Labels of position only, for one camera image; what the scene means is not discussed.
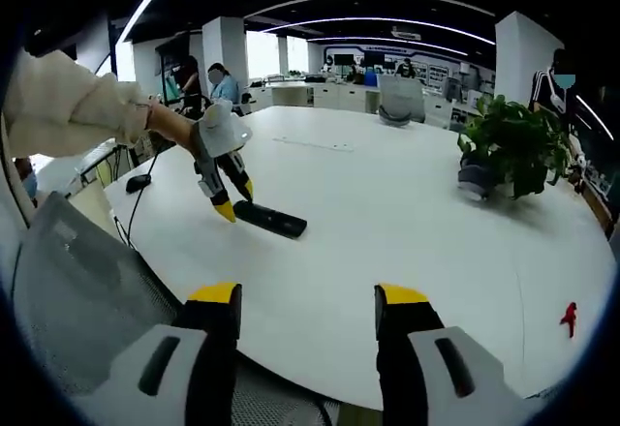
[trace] mesh chair back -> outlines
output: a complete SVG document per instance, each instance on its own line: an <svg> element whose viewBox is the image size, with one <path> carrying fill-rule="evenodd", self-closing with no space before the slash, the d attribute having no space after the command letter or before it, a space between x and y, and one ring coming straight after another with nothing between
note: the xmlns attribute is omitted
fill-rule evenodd
<svg viewBox="0 0 620 426"><path fill-rule="evenodd" d="M26 233L12 295L28 347L66 394L91 392L117 354L180 308L140 254L57 193Z"/></svg>
<svg viewBox="0 0 620 426"><path fill-rule="evenodd" d="M381 106L387 117L398 121L408 118L424 122L424 97L419 80L408 77L378 75Z"/></svg>

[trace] white table surface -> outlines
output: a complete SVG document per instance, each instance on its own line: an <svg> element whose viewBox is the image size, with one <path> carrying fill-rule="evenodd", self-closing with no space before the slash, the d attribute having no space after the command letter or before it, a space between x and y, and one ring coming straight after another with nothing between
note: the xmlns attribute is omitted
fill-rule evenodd
<svg viewBox="0 0 620 426"><path fill-rule="evenodd" d="M109 155L116 141L111 138L97 147L81 155L73 157L50 158L42 163L41 167L34 166L37 173L38 189L42 192L58 191L63 195L75 194L75 189L81 187L79 177L96 161L103 160Z"/></svg>
<svg viewBox="0 0 620 426"><path fill-rule="evenodd" d="M446 326L503 363L522 396L564 377L590 340L615 261L585 201L560 185L478 204L456 187L456 134L365 113L272 106L244 118L242 154L256 202L304 218L298 240L229 224L180 148L160 156L132 229L181 300L203 285L243 285L241 352L335 399L380 410L373 286L418 289ZM106 189L125 228L129 176ZM240 195L228 184L232 200ZM578 306L576 337L560 326Z"/></svg>

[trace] person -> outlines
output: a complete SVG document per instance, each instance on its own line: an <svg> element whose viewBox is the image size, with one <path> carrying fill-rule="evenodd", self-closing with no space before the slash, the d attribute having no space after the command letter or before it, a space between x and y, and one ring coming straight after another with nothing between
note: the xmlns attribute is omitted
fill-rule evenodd
<svg viewBox="0 0 620 426"><path fill-rule="evenodd" d="M356 79L356 76L359 75L359 68L356 65L356 62L354 61L351 64L351 70L349 71L349 74L347 75L347 81L352 82Z"/></svg>
<svg viewBox="0 0 620 426"><path fill-rule="evenodd" d="M403 77L416 77L416 70L414 69L414 65L411 64L410 58L405 58L405 63L398 65L396 74Z"/></svg>
<svg viewBox="0 0 620 426"><path fill-rule="evenodd" d="M211 101L225 99L230 100L233 105L239 105L239 84L222 63L213 63L207 76L209 82L213 84Z"/></svg>
<svg viewBox="0 0 620 426"><path fill-rule="evenodd" d="M325 60L326 61L324 62L323 67L321 68L321 72L331 73L331 67L333 66L333 57L331 55L328 55Z"/></svg>
<svg viewBox="0 0 620 426"><path fill-rule="evenodd" d="M192 112L200 112L202 108L202 88L198 71L198 60L192 55L185 57L178 76L180 82L184 82L181 86L181 90L186 95L183 99L183 105Z"/></svg>
<svg viewBox="0 0 620 426"><path fill-rule="evenodd" d="M137 83L118 82L113 74L97 77L62 51L40 58L19 52L2 115L6 157L79 155L111 137L131 146L148 130L178 143L194 158L200 155L191 138L194 121L146 97ZM25 171L17 172L14 164L5 168L15 199L31 216L33 183L19 182Z"/></svg>
<svg viewBox="0 0 620 426"><path fill-rule="evenodd" d="M32 168L32 163L30 163L30 158L15 158L15 168L17 169L17 174L19 174L19 180L26 190L26 194L32 200L32 203L35 206L38 206L37 202L37 174Z"/></svg>
<svg viewBox="0 0 620 426"><path fill-rule="evenodd" d="M574 84L574 70L571 57L563 48L553 52L553 63L546 70L536 71L532 78L530 111L541 107L555 113L566 132L569 131L567 94Z"/></svg>

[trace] green leaves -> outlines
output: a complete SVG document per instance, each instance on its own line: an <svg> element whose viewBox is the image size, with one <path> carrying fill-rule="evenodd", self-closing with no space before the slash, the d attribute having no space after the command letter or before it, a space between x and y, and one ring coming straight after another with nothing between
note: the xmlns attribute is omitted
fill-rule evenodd
<svg viewBox="0 0 620 426"><path fill-rule="evenodd" d="M553 183L566 170L568 138L555 114L542 108L530 111L503 95L486 104L478 101L481 116L472 119L458 138L461 151L487 164L498 182L514 183L514 198L539 194L547 172L555 171Z"/></svg>

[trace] black cable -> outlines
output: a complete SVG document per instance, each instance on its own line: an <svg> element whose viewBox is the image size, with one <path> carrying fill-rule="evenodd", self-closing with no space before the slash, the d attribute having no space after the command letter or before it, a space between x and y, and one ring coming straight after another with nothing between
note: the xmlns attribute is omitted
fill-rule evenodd
<svg viewBox="0 0 620 426"><path fill-rule="evenodd" d="M118 180L118 171L120 170L120 151L114 152L114 180Z"/></svg>
<svg viewBox="0 0 620 426"><path fill-rule="evenodd" d="M129 245L131 247L131 245L125 241L125 237L127 237L127 231L125 230L125 228L123 228L123 225L120 223L118 218L115 216L114 216L114 225L116 226L116 232L118 232L118 236L120 237L120 240L123 242L123 244Z"/></svg>
<svg viewBox="0 0 620 426"><path fill-rule="evenodd" d="M108 165L108 169L109 169L109 183L111 184L112 181L114 180L114 171L112 170L112 165L109 162L108 159L106 159L106 165Z"/></svg>
<svg viewBox="0 0 620 426"><path fill-rule="evenodd" d="M157 157L159 157L159 154L161 153L160 150L157 151L157 153L155 154L155 157L153 157L153 163L151 163L150 168L148 169L148 172L146 173L147 175L151 173L151 171L153 170L153 167L155 166L155 162L157 161ZM133 249L134 246L132 245L132 240L131 240L131 236L132 236L132 223L134 222L134 215L136 215L136 209L138 208L138 202L140 201L141 197L142 197L142 192L144 192L144 187L142 187L139 190L138 193L138 198L136 198L136 204L134 205L134 209L132 210L132 216L129 218L129 225L127 226L127 242L128 245Z"/></svg>

